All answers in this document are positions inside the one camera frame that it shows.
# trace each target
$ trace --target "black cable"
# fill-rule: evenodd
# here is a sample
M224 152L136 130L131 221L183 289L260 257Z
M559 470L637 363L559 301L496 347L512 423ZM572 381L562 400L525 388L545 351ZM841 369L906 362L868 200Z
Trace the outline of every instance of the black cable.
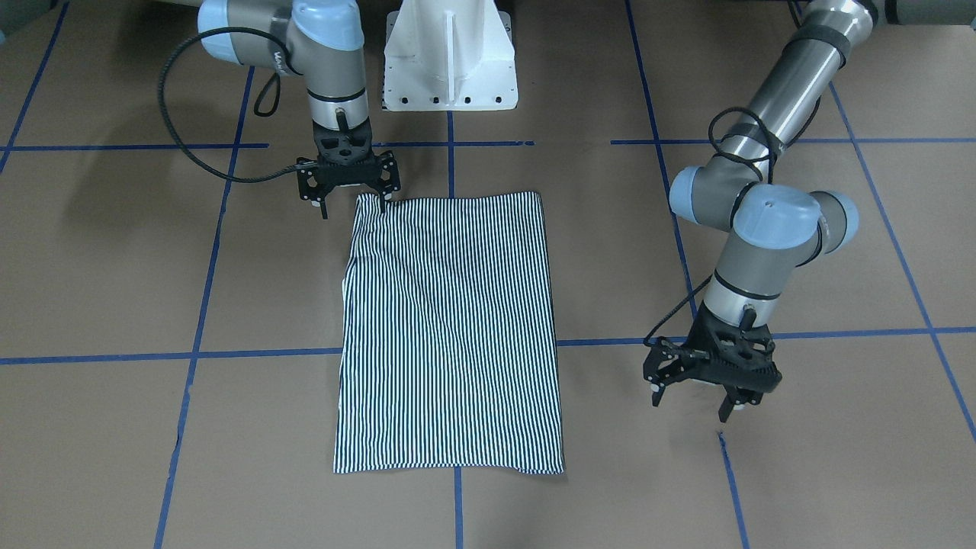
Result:
M799 28L799 13L796 11L796 5L793 4L793 0L787 0L787 7L790 8L790 17L793 19L793 24L796 25L796 28Z
M270 110L261 110L260 106L264 103L264 97L267 95L267 90L271 89L271 85L274 84L274 102L271 103ZM254 100L254 115L260 116L262 118L267 118L273 115L278 110L278 102L281 100L281 75L277 72L271 74L271 77L267 79L261 91L258 92L258 98Z
M194 164L200 166L201 168L203 168L204 170L206 170L208 173L212 175L215 175L221 179L233 181L234 183L260 183L263 181L272 180L276 177L281 177L285 174L297 172L302 168L310 167L314 165L314 162L294 164L292 166L287 166L285 168L282 168L274 173L270 173L260 177L235 177L226 174L218 170L217 168L210 166L209 164L207 164L206 162L198 158L195 154L193 154L193 152L190 151L189 148L186 147L186 144L180 138L180 134L177 133L176 127L173 126L173 120L170 119L169 109L166 108L166 100L165 100L166 78L170 73L170 69L173 68L173 63L176 62L177 58L181 56L183 52L185 52L186 49L192 46L193 44L196 44L200 40L203 40L204 38L208 38L210 36L215 36L217 34L228 34L230 32L242 32L244 34L254 34L256 36L261 36L262 38L266 38L267 40L274 42L279 48L281 48L281 51L285 53L285 64L288 65L288 68L291 69L296 74L300 74L292 67L291 52L288 51L288 48L285 46L285 44L277 36L274 36L273 34L269 34L262 30L256 30L254 28L247 28L244 26L224 26L221 28L206 30L204 32L197 34L196 36L193 36L192 38L188 38L184 40L182 44L180 44L179 46L177 46L175 50L173 50L173 53L170 54L170 58L166 60L166 62L163 64L163 69L159 73L159 84L156 88L156 101L159 103L159 113L162 114L163 116L163 124L166 125L166 129L170 132L170 137L173 138L173 142L177 144L177 147L179 147L180 150L183 152L183 154L185 154L187 158L192 160Z
M680 311L681 308L684 307L684 305L686 303L688 303L696 295L698 295L698 292L702 291L702 288L704 288L705 285L708 284L709 283L709 280L711 280L711 279L712 279L712 276L709 274L709 277L708 278L702 280L702 283L699 284L697 288L691 290L691 293L690 294L684 296L684 299L682 299L680 303L678 303L676 306L674 306L674 309L671 309L671 311L669 313L667 313L664 318L661 318L661 321L660 322L658 322L657 324L654 325L653 328L651 328L651 331L648 332L646 336L644 336L644 346L645 347L650 347L651 346L651 338L654 337L654 334L657 333L657 331L661 328L661 326L665 325L665 322L667 322L668 320L671 320L671 317L673 317L674 315L676 315L677 312Z
M718 122L718 120L721 120L723 116L725 116L726 114L730 114L732 112L742 112L744 115L755 120L756 125L758 125L759 127L759 131L762 132L763 139L765 139L766 141L766 143L763 144L766 147L766 150L768 151L765 156L757 156L756 158L744 158L742 156L739 156L738 154L726 152L721 149L721 147L719 146L720 143L715 138L715 124ZM757 162L763 162L769 160L769 177L767 178L766 182L770 184L773 183L773 166L776 165L776 159L777 159L777 154L776 152L773 151L773 144L776 143L777 141L779 141L779 138L777 138L776 134L771 132L769 128L766 127L766 123L762 121L762 118L759 118L758 114L756 114L755 112L753 112L752 110L744 106L731 106L726 110L723 110L719 114L716 114L715 118L712 119L712 122L709 123L709 143L712 144L712 148L715 149L715 154L727 160L732 160L733 162L737 162L739 164L745 164L749 166L755 172L755 175L759 178L760 181L762 181L762 172L760 172L759 169L755 167L755 164Z

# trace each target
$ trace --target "striped cloth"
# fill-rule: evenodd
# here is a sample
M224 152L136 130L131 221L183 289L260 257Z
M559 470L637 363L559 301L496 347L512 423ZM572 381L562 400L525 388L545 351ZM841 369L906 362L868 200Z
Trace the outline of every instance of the striped cloth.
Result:
M336 473L563 472L542 200L359 196Z

